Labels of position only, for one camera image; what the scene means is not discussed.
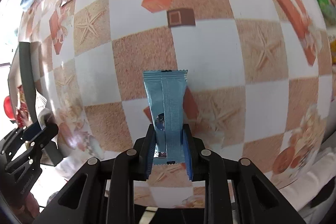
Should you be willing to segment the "left hand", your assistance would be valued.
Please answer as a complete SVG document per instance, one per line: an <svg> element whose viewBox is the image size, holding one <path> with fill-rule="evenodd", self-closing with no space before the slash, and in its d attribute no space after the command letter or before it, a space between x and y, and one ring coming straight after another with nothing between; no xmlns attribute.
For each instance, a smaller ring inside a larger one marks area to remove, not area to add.
<svg viewBox="0 0 336 224"><path fill-rule="evenodd" d="M21 223L32 223L39 215L39 204L32 193L29 193L25 199L25 204L19 208L13 209L14 214Z"/></svg>

